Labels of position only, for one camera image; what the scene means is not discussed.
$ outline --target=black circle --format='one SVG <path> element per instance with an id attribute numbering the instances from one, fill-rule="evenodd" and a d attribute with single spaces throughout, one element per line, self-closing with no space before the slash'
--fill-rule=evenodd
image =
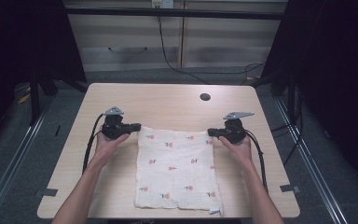
<path id="1" fill-rule="evenodd" d="M 203 101 L 209 101 L 209 100 L 211 100 L 211 95 L 208 94 L 208 93 L 203 93 L 203 94 L 200 95 L 200 98 Z"/>

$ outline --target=metal rail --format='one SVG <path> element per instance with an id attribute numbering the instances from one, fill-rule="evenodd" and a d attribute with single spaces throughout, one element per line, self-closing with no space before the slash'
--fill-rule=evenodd
<path id="1" fill-rule="evenodd" d="M 42 111 L 39 118 L 36 120 L 36 122 L 34 123 L 33 126 L 30 126 L 28 128 L 27 134 L 22 139 L 22 142 L 21 142 L 20 146 L 18 147 L 16 154 L 14 155 L 9 166 L 5 170 L 4 175 L 0 179 L 0 206 L 11 187 L 11 184 L 12 184 L 14 178 L 16 177 L 17 172 L 21 168 L 22 162 L 24 161 L 25 156 L 26 156 L 31 144 L 33 143 L 34 138 L 36 137 L 36 134 L 38 133 L 40 126 L 43 123 L 46 112 L 50 108 L 52 100 L 53 100 L 53 97 L 49 97 L 47 105 L 45 106 L 45 109 Z"/>
<path id="2" fill-rule="evenodd" d="M 222 11 L 178 8 L 145 8 L 145 7 L 17 7 L 19 12 L 28 13 L 64 13 L 74 15 L 109 15 L 109 16 L 160 16 L 160 17 L 192 17 L 192 18 L 222 18 L 280 21 L 286 17 L 301 17 L 304 15 L 286 15 L 279 12 L 249 12 Z"/>
<path id="3" fill-rule="evenodd" d="M 301 158 L 303 159 L 308 171 L 310 172 L 310 176 L 312 177 L 313 183 L 321 194 L 324 204 L 328 212 L 330 213 L 330 216 L 333 219 L 334 223 L 348 223 L 336 200 L 336 197 L 333 195 L 333 192 L 328 187 L 315 160 L 310 154 L 310 150 L 308 149 L 304 140 L 300 137 L 300 132 L 298 131 L 297 126 L 291 125 L 290 119 L 287 115 L 286 105 L 284 104 L 282 99 L 277 101 L 277 106 L 281 112 L 284 122 L 289 128 L 293 140 L 295 141 L 295 143 L 298 141 L 298 151 L 301 155 Z"/>

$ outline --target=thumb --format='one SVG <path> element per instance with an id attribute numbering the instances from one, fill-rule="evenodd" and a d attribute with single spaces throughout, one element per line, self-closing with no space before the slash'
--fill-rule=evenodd
<path id="1" fill-rule="evenodd" d="M 229 143 L 229 141 L 224 136 L 220 136 L 218 139 L 220 142 L 222 142 L 223 146 L 225 146 L 225 147 L 229 147 L 229 145 L 231 145 Z"/>
<path id="2" fill-rule="evenodd" d="M 129 137 L 130 137 L 129 133 L 124 133 L 118 139 L 116 139 L 115 142 L 117 142 L 117 144 L 120 144 L 120 143 L 126 141 Z"/>

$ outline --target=patterned towel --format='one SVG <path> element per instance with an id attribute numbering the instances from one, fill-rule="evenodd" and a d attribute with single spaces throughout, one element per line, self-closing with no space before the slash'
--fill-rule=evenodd
<path id="1" fill-rule="evenodd" d="M 142 126 L 138 146 L 136 207 L 220 209 L 222 213 L 213 139 L 207 132 Z"/>

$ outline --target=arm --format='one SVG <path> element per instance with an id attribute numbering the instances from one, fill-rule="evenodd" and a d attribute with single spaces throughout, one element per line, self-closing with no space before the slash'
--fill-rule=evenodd
<path id="1" fill-rule="evenodd" d="M 228 148 L 243 171 L 254 223 L 283 223 L 281 214 L 264 189 L 255 169 L 250 138 L 246 136 L 238 145 L 232 145 L 223 136 L 219 140 Z"/>
<path id="2" fill-rule="evenodd" d="M 103 133 L 97 134 L 97 147 L 94 156 L 52 223 L 86 223 L 92 195 L 101 170 L 116 152 L 117 146 L 127 140 L 129 136 L 129 134 L 123 134 L 114 141 L 107 141 Z"/>

